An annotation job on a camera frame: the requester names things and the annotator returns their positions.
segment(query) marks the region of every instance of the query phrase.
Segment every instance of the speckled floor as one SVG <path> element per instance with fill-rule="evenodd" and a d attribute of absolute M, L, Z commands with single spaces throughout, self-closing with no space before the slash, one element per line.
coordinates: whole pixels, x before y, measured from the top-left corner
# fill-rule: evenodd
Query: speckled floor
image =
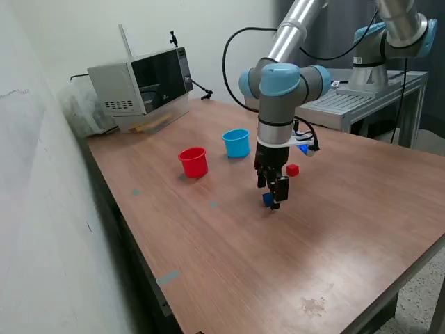
<path fill-rule="evenodd" d="M 380 140 L 389 141 L 390 138 L 391 135 L 387 134 Z M 445 156 L 445 139 L 421 130 L 416 149 Z M 444 277 L 445 248 L 400 291 L 395 318 L 388 321 L 377 333 L 426 334 Z"/>

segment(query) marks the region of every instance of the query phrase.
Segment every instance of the plastic bag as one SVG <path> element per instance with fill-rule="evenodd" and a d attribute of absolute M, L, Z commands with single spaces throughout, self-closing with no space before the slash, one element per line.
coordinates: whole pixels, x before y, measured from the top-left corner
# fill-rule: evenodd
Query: plastic bag
<path fill-rule="evenodd" d="M 59 96 L 68 123 L 81 138 L 116 127 L 114 119 L 102 110 L 90 77 L 73 78 Z"/>

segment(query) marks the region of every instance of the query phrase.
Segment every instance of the wooden table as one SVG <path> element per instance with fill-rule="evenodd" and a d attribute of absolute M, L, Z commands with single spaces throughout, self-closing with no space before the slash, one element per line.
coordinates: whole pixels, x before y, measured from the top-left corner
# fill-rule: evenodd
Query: wooden table
<path fill-rule="evenodd" d="M 191 104 L 155 135 L 89 140 L 185 333 L 357 333 L 444 245 L 445 158 L 320 128 L 315 157 L 291 150 L 300 175 L 272 212 L 253 169 L 257 115 Z M 252 153 L 228 160 L 221 136 L 238 127 Z M 177 155 L 196 145 L 209 173 L 187 180 Z"/>

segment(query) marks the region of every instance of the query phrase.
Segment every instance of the blue cup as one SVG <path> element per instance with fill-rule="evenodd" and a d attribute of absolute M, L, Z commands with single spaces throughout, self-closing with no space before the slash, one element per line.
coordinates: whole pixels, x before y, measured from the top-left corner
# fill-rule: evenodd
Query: blue cup
<path fill-rule="evenodd" d="M 229 158 L 244 158 L 249 155 L 249 130 L 235 129 L 222 135 Z"/>

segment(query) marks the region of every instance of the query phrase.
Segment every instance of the blue cube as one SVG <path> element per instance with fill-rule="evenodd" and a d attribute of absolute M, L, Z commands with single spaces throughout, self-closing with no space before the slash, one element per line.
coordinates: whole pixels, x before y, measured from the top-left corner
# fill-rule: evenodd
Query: blue cube
<path fill-rule="evenodd" d="M 263 194 L 263 203 L 266 207 L 271 207 L 273 203 L 273 197 L 271 193 Z"/>

